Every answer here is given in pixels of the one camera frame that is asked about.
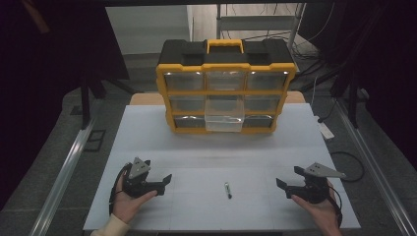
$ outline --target marker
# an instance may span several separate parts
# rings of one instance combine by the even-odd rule
[[[226,189],[227,198],[231,199],[232,198],[232,195],[230,194],[230,187],[229,187],[229,183],[228,182],[226,182],[224,184],[224,188]]]

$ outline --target white table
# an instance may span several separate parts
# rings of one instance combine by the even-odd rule
[[[161,105],[127,106],[85,230],[108,219],[108,199],[117,173],[138,156],[151,161],[148,181],[172,174],[165,195],[146,203],[132,230],[157,232],[286,231],[315,228],[310,215],[286,199],[275,178],[304,186],[293,171],[318,162],[334,165],[310,105],[285,104],[272,134],[174,134]],[[229,200],[224,183],[230,184]],[[338,179],[330,179],[343,201],[342,228],[360,225]]]

